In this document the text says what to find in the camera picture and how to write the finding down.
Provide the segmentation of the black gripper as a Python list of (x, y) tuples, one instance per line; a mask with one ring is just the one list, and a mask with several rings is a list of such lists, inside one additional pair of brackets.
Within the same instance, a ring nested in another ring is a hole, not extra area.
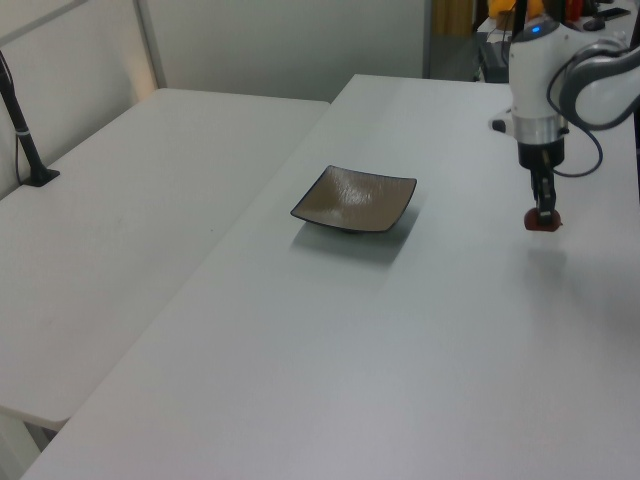
[(544, 171), (538, 175), (535, 170), (559, 166), (565, 159), (565, 142), (557, 140), (547, 144), (517, 143), (518, 161), (521, 167), (531, 170), (531, 189), (538, 211), (539, 223), (556, 222), (556, 191), (552, 171)]

